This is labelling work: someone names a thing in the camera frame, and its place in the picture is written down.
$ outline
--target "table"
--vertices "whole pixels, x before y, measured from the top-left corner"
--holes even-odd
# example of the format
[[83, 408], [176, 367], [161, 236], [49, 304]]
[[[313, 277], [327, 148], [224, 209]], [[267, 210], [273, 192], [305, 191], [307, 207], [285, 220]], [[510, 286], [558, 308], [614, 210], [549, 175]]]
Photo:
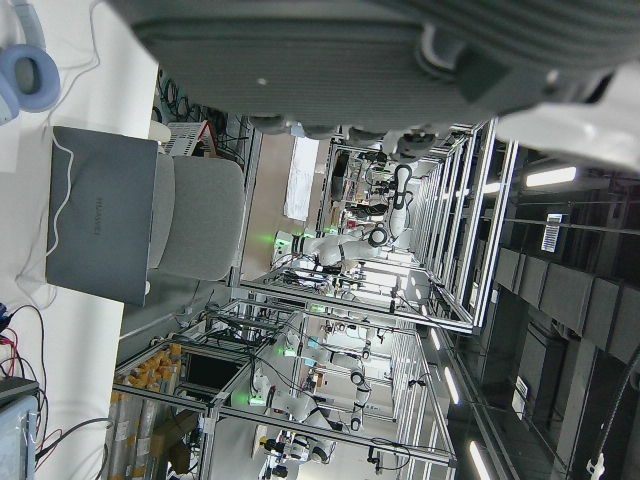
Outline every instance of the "table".
[[[63, 95], [69, 92], [51, 115], [50, 123], [146, 138], [157, 65], [124, 23], [106, 4], [97, 4], [93, 24], [100, 65], [77, 77], [96, 63], [91, 2], [34, 0], [33, 4], [42, 22], [47, 50], [60, 68]], [[12, 11], [5, 0], [0, 0], [0, 46], [19, 40], [21, 32], [15, 25]], [[19, 134], [17, 154], [4, 149], [0, 153], [3, 164], [11, 166], [15, 162], [15, 173], [0, 169], [0, 302], [11, 310], [30, 303], [27, 294], [41, 305], [49, 303], [50, 289], [41, 287], [51, 153], [47, 116], [46, 112], [22, 113], [13, 124], [0, 127], [10, 125], [12, 132]], [[49, 432], [107, 416], [122, 311], [121, 303], [62, 288], [42, 311]], [[40, 327], [35, 312], [20, 311], [11, 326], [19, 335], [21, 355], [42, 380]], [[6, 358], [7, 348], [0, 348]], [[104, 438], [104, 424], [78, 430], [42, 465], [37, 478], [94, 478], [100, 468]]]

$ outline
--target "headphones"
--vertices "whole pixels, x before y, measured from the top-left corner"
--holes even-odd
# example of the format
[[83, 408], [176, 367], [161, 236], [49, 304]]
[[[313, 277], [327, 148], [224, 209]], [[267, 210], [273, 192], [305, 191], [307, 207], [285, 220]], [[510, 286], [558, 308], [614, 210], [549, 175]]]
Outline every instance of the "headphones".
[[48, 110], [60, 96], [58, 68], [45, 52], [35, 9], [25, 0], [14, 0], [13, 7], [27, 43], [0, 52], [0, 125], [16, 118], [20, 110]]

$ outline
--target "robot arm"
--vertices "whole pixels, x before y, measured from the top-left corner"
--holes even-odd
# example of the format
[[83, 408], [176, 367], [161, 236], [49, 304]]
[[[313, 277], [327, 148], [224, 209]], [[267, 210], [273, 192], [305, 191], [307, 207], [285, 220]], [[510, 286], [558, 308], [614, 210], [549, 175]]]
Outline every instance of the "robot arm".
[[[312, 398], [309, 395], [294, 397], [288, 392], [273, 389], [269, 379], [262, 374], [260, 369], [254, 373], [253, 384], [259, 386], [260, 395], [268, 399], [263, 405], [268, 406], [274, 412], [287, 413], [296, 422], [304, 425], [331, 430], [331, 425], [321, 410], [312, 402]], [[286, 453], [287, 456], [295, 460], [311, 460], [319, 463], [329, 463], [331, 452], [335, 448], [335, 442], [306, 435], [298, 435], [290, 445], [280, 445], [266, 439], [261, 443], [263, 443], [265, 449]]]
[[[367, 340], [365, 340], [365, 347], [363, 348], [363, 355], [366, 351], [367, 358], [371, 353], [371, 340], [374, 335], [375, 331], [372, 328], [367, 329]], [[298, 346], [297, 356], [299, 357], [318, 363], [330, 363], [336, 367], [349, 370], [351, 383], [356, 386], [356, 399], [353, 402], [353, 411], [351, 414], [351, 430], [360, 430], [363, 411], [371, 396], [371, 387], [365, 381], [362, 361], [354, 356], [340, 352], [332, 352], [326, 348], [301, 347], [300, 345], [299, 337], [293, 332], [289, 332], [287, 334], [287, 350], [291, 351], [293, 346]]]
[[413, 171], [408, 165], [398, 165], [393, 177], [396, 184], [393, 203], [384, 225], [373, 228], [366, 240], [354, 240], [350, 235], [330, 235], [306, 239], [304, 253], [318, 256], [320, 265], [334, 265], [343, 260], [366, 260], [380, 253], [380, 248], [389, 240], [394, 241], [405, 230], [407, 219], [407, 187]]

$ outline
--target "office chair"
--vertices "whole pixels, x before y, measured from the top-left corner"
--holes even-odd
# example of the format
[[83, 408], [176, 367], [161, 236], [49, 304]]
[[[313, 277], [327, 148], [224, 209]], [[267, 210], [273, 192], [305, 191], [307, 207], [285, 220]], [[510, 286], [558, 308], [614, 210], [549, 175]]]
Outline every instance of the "office chair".
[[190, 99], [267, 133], [292, 121], [384, 133], [596, 101], [640, 57], [637, 0], [110, 3]]
[[244, 181], [238, 164], [158, 154], [149, 268], [220, 280], [238, 248]]

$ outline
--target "laptop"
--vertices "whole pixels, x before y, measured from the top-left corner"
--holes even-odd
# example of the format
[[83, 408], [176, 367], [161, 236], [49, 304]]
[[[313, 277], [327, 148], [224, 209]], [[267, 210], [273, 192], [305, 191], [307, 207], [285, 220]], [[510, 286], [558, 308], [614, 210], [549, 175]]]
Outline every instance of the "laptop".
[[[53, 285], [143, 306], [158, 144], [122, 135], [54, 127], [73, 152], [69, 201], [47, 257]], [[53, 143], [47, 251], [67, 194], [70, 155]]]

